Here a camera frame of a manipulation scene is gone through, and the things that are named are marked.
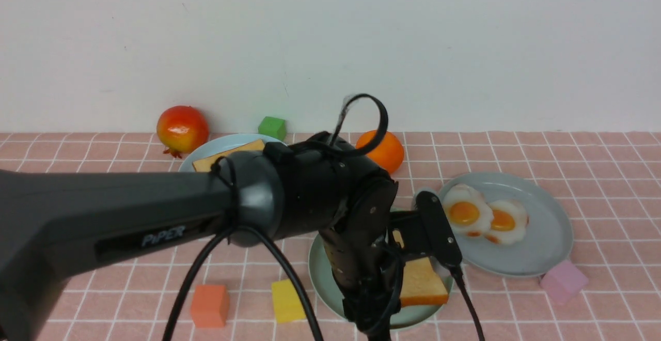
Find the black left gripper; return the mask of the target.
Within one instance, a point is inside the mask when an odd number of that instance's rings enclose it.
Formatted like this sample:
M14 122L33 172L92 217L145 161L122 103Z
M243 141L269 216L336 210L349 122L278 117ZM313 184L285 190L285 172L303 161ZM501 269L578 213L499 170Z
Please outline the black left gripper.
M320 231L344 315L369 340L390 340L390 318L401 308L404 261L389 230L397 191L394 181L360 186Z

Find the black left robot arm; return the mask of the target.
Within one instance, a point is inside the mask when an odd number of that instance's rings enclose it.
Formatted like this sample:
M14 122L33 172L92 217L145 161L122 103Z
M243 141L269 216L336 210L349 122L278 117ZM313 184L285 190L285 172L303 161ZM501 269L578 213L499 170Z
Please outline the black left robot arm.
M390 242L398 184L347 141L319 132L263 152L235 152L206 173L54 173L2 170L2 339L35 340L76 275L212 237L192 264L165 331L224 239L264 244L298 289L314 338L311 301L275 242L317 231L349 321L390 339L404 262Z

